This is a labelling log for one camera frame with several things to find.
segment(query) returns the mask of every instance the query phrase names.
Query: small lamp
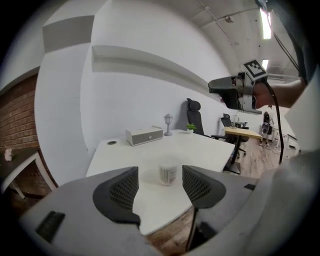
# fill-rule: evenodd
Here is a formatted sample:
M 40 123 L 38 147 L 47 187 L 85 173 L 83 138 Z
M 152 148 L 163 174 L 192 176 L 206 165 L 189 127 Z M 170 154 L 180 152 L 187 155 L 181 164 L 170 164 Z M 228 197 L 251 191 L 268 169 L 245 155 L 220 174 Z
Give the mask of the small lamp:
M 164 116 L 164 122 L 166 123 L 166 125 L 167 125 L 167 129 L 166 129 L 166 132 L 163 134 L 163 135 L 165 135 L 165 136 L 172 136 L 172 132 L 170 132 L 170 128 L 169 128 L 169 125 L 172 123 L 172 119 L 173 119 L 174 117 L 172 116 L 172 115 L 170 115 L 170 114 L 166 114 L 165 116 Z

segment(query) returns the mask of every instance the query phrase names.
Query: paper cup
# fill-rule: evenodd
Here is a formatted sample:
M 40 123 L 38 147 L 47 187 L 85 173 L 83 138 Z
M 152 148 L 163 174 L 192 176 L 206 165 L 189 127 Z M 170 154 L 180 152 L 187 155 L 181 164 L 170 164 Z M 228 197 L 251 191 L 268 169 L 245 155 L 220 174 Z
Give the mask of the paper cup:
M 159 174 L 162 185 L 171 186 L 177 177 L 177 165 L 159 165 Z

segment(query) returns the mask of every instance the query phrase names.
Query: brick wall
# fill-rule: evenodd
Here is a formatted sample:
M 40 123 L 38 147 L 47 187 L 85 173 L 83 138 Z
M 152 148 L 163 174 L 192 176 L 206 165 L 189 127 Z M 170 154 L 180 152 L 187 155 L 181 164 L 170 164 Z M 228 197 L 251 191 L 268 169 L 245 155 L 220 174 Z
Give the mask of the brick wall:
M 27 148 L 39 148 L 34 113 L 37 77 L 38 75 L 34 75 L 25 79 L 0 96 L 0 154 L 8 148 L 13 149 L 14 154 Z M 50 175 L 42 153 L 39 152 Z M 39 199 L 51 192 L 34 162 L 18 175 L 15 182 L 29 198 Z M 34 201 L 27 198 L 17 202 L 16 200 L 20 200 L 18 196 L 8 197 L 13 206 Z

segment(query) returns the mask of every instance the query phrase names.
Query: office chair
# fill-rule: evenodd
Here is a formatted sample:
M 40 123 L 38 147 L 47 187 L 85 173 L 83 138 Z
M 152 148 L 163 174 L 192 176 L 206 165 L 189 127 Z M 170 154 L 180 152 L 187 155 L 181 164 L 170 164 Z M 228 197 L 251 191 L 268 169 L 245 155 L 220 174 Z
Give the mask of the office chair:
M 224 113 L 223 116 L 221 117 L 221 122 L 224 127 L 230 127 L 232 125 L 230 115 L 226 114 L 226 113 Z M 241 127 L 240 125 L 238 125 L 238 128 L 249 130 L 249 127 Z M 218 139 L 225 139 L 226 142 L 231 143 L 231 144 L 235 144 L 237 142 L 237 138 L 238 138 L 237 135 L 232 135 L 232 134 L 226 134 L 224 136 L 224 138 L 221 138 L 221 136 L 218 136 L 218 135 L 212 135 L 212 137 L 217 140 Z M 241 142 L 247 142 L 248 140 L 249 140 L 249 137 L 242 137 Z M 244 156 L 247 155 L 247 152 L 244 149 L 239 148 L 239 151 L 244 152 Z
M 187 111 L 186 115 L 188 118 L 189 124 L 194 124 L 196 126 L 196 129 L 193 131 L 195 134 L 202 135 L 211 139 L 225 139 L 225 136 L 219 136 L 219 135 L 213 135 L 210 137 L 208 135 L 205 135 L 204 128 L 202 126 L 202 119 L 201 119 L 201 113 L 199 110 L 201 109 L 201 105 L 198 101 L 192 100 L 190 98 L 187 98 L 188 105 L 187 105 Z

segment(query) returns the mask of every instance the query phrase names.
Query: potted plant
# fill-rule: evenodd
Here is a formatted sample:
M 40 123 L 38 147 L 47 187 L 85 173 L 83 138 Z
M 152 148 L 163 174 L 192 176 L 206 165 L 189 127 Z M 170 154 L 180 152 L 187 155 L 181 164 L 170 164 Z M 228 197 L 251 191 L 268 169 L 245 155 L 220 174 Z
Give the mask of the potted plant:
M 188 124 L 186 125 L 186 132 L 187 132 L 188 134 L 192 134 L 195 129 L 197 129 L 197 127 L 195 126 L 194 123 L 188 123 Z

